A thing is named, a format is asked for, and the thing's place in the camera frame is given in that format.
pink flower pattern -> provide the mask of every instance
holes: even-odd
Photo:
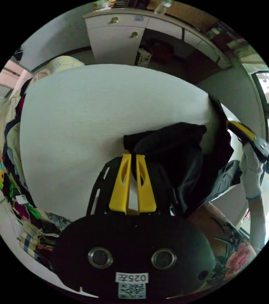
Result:
[[[229,268],[225,278],[239,273],[250,262],[251,251],[246,243],[239,245],[238,251],[234,252],[228,259],[226,267]]]

gold knob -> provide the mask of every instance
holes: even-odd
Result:
[[[131,34],[131,38],[138,38],[138,32],[133,32]]]
[[[119,18],[118,17],[113,17],[111,19],[111,23],[118,23],[119,22]]]

qr code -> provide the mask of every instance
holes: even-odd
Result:
[[[146,284],[119,283],[119,299],[146,299]]]

door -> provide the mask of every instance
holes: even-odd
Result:
[[[143,33],[144,28],[132,26],[106,26],[88,30],[97,64],[133,66]]]

gloved hand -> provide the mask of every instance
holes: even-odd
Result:
[[[242,171],[241,183],[246,199],[256,199],[261,195],[260,176],[263,172],[263,163],[260,162],[249,143],[243,147],[243,155],[239,167]]]

